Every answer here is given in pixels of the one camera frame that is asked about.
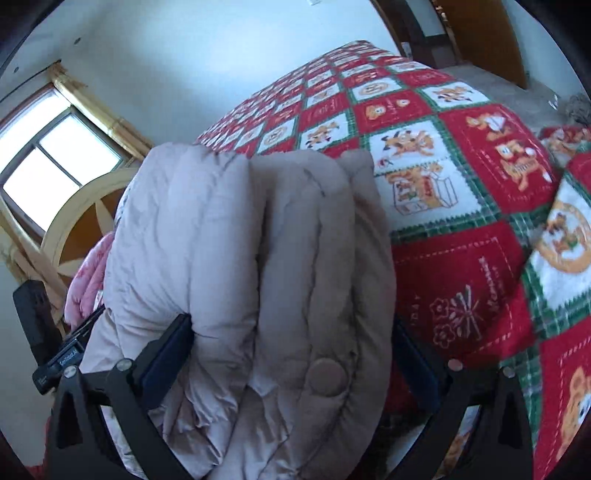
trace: window frame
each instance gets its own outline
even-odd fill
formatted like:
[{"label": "window frame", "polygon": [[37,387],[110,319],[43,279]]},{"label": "window frame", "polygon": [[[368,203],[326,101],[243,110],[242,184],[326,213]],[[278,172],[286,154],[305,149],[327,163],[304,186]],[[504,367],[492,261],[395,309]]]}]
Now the window frame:
[{"label": "window frame", "polygon": [[[27,98],[23,103],[18,105],[12,112],[8,114],[3,120],[0,121],[0,133],[5,129],[11,127],[14,122],[18,122],[18,117],[25,113],[26,110],[35,106],[35,104],[39,101],[42,101],[44,97],[51,93],[61,95],[61,93],[53,86],[53,84],[49,83],[42,87],[40,90],[36,91],[33,95]],[[119,146],[113,139],[111,139],[106,133],[104,133],[100,128],[98,128],[94,123],[92,123],[82,112],[80,112],[75,106],[70,105],[67,109],[65,109],[62,113],[60,113],[57,117],[55,117],[51,122],[49,122],[45,127],[43,127],[39,132],[37,132],[20,150],[19,152],[12,158],[12,160],[4,167],[2,171],[0,171],[0,195],[7,203],[9,208],[20,217],[28,227],[30,227],[41,239],[45,235],[45,230],[41,228],[37,223],[31,219],[25,212],[22,210],[17,203],[10,197],[8,193],[4,190],[4,184],[8,181],[10,176],[14,173],[14,171],[18,168],[18,166],[25,160],[25,158],[33,152],[36,148],[38,148],[60,171],[65,174],[71,181],[73,181],[78,187],[82,188],[82,185],[78,180],[76,180],[64,167],[60,165],[60,163],[55,160],[48,152],[41,146],[41,140],[49,134],[55,127],[57,127],[62,121],[64,121],[69,116],[73,116],[78,119],[82,124],[84,124],[99,140],[102,141],[110,150],[112,150],[116,155],[118,155],[119,161],[113,167],[111,171],[117,170],[118,168],[127,164],[129,160],[131,160],[131,155],[124,150],[121,146]]]}]

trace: jacket snap button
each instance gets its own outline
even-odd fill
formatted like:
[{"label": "jacket snap button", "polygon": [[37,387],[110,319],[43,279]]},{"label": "jacket snap button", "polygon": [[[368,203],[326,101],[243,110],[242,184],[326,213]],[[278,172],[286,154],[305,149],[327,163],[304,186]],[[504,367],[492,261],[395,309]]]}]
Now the jacket snap button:
[{"label": "jacket snap button", "polygon": [[335,397],[345,391],[349,382],[347,372],[330,358],[320,358],[309,370],[310,388],[323,397]]}]

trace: teddy bear print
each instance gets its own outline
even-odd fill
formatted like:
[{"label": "teddy bear print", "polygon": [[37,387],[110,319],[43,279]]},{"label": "teddy bear print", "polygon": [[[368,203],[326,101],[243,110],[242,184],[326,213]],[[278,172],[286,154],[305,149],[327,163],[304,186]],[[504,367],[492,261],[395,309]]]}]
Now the teddy bear print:
[{"label": "teddy bear print", "polygon": [[578,367],[570,380],[570,398],[560,427],[562,445],[556,454],[557,461],[564,455],[574,436],[577,435],[590,409],[591,377],[585,376],[583,367]]}]

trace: pink garment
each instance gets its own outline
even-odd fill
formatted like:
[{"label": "pink garment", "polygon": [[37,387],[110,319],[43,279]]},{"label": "pink garment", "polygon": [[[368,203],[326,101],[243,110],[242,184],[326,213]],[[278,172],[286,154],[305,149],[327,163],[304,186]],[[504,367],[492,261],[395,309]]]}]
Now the pink garment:
[{"label": "pink garment", "polygon": [[72,329],[78,328],[94,311],[96,294],[103,289],[107,257],[114,237],[115,232],[107,233],[90,250],[68,288],[64,319]]}]

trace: screw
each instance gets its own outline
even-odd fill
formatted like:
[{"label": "screw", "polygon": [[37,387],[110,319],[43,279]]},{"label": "screw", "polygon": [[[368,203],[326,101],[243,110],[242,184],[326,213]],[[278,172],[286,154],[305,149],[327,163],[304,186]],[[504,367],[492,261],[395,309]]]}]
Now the screw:
[{"label": "screw", "polygon": [[76,375],[76,372],[78,371],[78,369],[76,368],[75,365],[70,365],[69,367],[67,367],[64,370],[64,377],[66,378],[72,378],[74,375]]},{"label": "screw", "polygon": [[134,363],[132,360],[129,358],[124,358],[123,360],[119,360],[115,366],[120,372],[127,372],[127,370],[129,370],[133,364]]},{"label": "screw", "polygon": [[511,367],[505,367],[503,368],[503,375],[505,375],[507,378],[513,378],[515,376],[515,370],[513,370]]},{"label": "screw", "polygon": [[452,358],[448,363],[447,367],[452,372],[461,372],[464,369],[464,364],[457,358]]}]

